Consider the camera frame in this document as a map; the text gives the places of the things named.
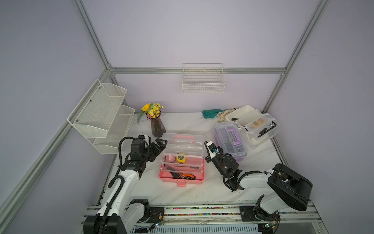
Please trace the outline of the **purple toolbox with clear lid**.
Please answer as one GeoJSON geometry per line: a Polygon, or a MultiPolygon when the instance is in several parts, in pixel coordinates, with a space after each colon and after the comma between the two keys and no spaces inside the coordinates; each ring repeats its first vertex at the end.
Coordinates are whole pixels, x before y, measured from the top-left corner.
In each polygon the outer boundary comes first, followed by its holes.
{"type": "Polygon", "coordinates": [[[213,136],[217,146],[224,153],[231,154],[237,162],[247,156],[247,150],[235,122],[220,122],[213,129],[213,136]]]}

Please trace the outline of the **pink toolbox with clear lid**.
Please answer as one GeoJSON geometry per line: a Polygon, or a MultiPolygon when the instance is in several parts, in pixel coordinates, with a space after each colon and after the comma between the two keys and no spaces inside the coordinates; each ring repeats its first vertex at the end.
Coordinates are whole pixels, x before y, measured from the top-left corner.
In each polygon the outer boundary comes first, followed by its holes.
{"type": "Polygon", "coordinates": [[[205,181],[205,137],[164,133],[162,139],[168,143],[162,152],[159,178],[163,182],[175,183],[178,187],[188,184],[203,184],[205,181]]]}

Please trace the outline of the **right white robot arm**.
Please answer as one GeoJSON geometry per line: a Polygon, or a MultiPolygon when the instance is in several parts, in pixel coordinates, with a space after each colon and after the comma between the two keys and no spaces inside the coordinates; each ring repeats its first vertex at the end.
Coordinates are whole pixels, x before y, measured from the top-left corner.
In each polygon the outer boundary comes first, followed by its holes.
{"type": "Polygon", "coordinates": [[[242,221],[278,223],[278,212],[282,209],[307,210],[313,184],[284,164],[277,163],[270,171],[243,172],[236,160],[227,153],[210,152],[205,160],[214,164],[223,178],[223,184],[232,192],[250,188],[271,189],[271,193],[261,195],[255,205],[240,206],[242,221]]]}

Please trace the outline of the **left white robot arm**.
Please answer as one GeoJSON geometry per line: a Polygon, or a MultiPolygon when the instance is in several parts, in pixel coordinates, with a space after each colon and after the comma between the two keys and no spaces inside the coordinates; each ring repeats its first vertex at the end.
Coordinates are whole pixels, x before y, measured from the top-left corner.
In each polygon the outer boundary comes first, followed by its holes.
{"type": "Polygon", "coordinates": [[[153,162],[166,149],[168,141],[150,136],[126,136],[119,141],[119,165],[108,188],[113,191],[96,215],[88,216],[83,223],[85,234],[128,234],[139,221],[150,218],[147,199],[131,200],[131,193],[148,162],[153,162]]]}

